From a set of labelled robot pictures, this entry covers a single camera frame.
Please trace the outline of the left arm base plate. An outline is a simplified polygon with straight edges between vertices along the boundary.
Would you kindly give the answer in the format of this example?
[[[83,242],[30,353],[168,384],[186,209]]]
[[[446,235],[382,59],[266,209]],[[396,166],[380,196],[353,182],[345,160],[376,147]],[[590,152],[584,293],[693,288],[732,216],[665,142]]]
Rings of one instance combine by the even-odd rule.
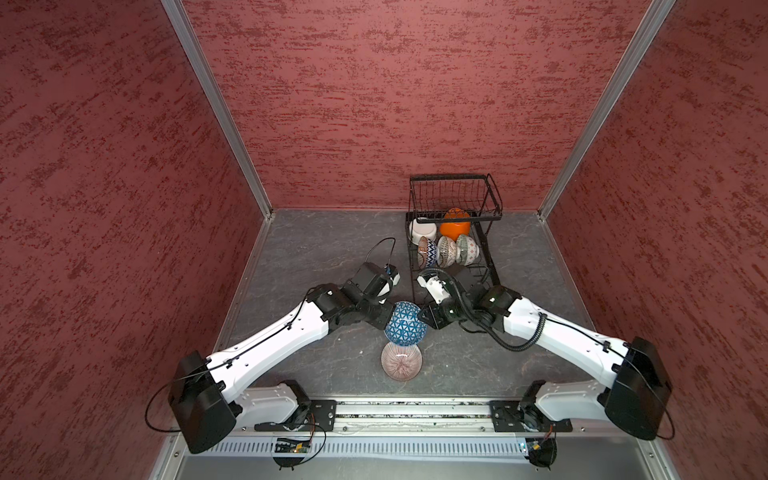
[[[332,432],[337,407],[336,400],[311,400],[307,406],[300,406],[285,422],[256,424],[253,429],[258,432]]]

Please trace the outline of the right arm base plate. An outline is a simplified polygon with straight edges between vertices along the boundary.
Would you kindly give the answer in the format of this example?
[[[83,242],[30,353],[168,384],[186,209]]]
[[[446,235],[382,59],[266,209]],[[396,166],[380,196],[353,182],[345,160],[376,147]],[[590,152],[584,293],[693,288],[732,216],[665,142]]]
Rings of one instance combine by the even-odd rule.
[[[490,419],[496,433],[570,433],[570,420],[553,421],[534,405],[520,407],[519,401],[494,400],[489,402]]]

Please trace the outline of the pink striped bowl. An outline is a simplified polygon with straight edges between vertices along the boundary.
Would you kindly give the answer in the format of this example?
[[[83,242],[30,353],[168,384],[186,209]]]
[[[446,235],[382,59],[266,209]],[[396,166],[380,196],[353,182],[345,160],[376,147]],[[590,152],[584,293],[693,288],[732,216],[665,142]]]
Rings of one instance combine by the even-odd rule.
[[[423,364],[422,352],[417,345],[400,346],[392,342],[384,346],[380,360],[387,376],[398,382],[414,379]]]

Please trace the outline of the green patterned ceramic bowl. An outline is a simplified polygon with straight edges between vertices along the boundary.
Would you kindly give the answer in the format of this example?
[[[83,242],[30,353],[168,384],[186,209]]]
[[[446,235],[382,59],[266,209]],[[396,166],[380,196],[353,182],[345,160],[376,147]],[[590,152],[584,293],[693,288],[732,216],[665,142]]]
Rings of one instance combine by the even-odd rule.
[[[480,247],[469,235],[460,234],[456,240],[458,257],[456,262],[463,266],[472,265],[480,256]]]

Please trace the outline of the blue patterned ceramic bowl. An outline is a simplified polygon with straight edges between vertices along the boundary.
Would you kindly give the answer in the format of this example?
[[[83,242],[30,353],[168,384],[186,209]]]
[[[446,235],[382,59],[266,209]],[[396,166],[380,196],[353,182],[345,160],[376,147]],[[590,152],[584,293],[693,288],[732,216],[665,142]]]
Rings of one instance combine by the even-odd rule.
[[[419,313],[418,305],[407,301],[397,302],[385,327],[386,338],[403,347],[420,343],[426,336],[427,325],[419,319]]]

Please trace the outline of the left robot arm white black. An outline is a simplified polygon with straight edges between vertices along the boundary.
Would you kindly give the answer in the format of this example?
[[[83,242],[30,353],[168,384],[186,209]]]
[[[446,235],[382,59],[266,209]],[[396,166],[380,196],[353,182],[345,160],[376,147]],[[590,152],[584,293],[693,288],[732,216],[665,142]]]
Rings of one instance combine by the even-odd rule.
[[[193,351],[177,364],[168,404],[189,451],[205,452],[240,427],[262,424],[290,429],[307,423],[311,402],[295,381],[248,388],[303,347],[341,327],[367,323],[384,329],[395,305],[389,297],[400,275],[391,264],[363,263],[342,285],[308,289],[286,316],[248,339],[207,357]]]

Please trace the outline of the white pink bowl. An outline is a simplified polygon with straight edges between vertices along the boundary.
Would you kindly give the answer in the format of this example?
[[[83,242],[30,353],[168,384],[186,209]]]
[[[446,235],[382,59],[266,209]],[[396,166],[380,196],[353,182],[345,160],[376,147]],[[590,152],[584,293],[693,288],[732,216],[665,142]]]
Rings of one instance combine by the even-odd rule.
[[[409,225],[410,241],[418,245],[422,238],[435,241],[438,236],[438,227],[435,223],[422,222],[421,219],[414,219]]]

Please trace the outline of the orange patterned bowl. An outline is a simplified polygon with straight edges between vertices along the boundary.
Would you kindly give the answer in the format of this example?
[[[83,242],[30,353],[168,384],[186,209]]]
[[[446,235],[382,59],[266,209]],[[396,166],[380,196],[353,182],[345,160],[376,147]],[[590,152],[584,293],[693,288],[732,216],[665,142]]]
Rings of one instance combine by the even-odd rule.
[[[420,270],[437,266],[439,251],[435,240],[422,236],[417,244],[417,260]]]

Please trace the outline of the red patterned bowl underneath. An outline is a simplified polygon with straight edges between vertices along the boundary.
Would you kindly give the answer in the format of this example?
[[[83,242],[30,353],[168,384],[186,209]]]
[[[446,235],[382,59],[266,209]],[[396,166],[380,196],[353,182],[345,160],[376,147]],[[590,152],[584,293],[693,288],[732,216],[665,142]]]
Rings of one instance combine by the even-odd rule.
[[[452,238],[448,236],[441,236],[437,242],[437,249],[437,265],[440,268],[448,268],[456,262],[458,258],[458,247]]]

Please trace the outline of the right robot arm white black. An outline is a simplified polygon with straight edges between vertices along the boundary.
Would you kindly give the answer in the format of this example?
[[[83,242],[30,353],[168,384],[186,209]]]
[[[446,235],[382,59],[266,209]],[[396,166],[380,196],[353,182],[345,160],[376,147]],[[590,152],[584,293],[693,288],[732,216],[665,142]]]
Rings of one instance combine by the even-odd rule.
[[[433,328],[470,323],[507,351],[540,347],[589,375],[580,382],[532,382],[512,415],[516,426],[549,432],[568,421],[595,420],[638,439],[659,438],[672,386],[651,342],[591,331],[512,289],[466,287],[445,270],[426,269],[418,283],[431,298],[420,315]]]

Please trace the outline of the orange plastic bowl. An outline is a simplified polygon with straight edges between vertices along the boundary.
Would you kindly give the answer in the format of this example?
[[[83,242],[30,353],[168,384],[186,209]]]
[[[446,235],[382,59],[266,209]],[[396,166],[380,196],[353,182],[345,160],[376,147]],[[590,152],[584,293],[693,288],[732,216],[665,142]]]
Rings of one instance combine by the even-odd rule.
[[[451,208],[443,217],[443,222],[439,225],[439,233],[443,237],[448,237],[457,241],[461,235],[469,235],[471,232],[471,215],[461,208]]]

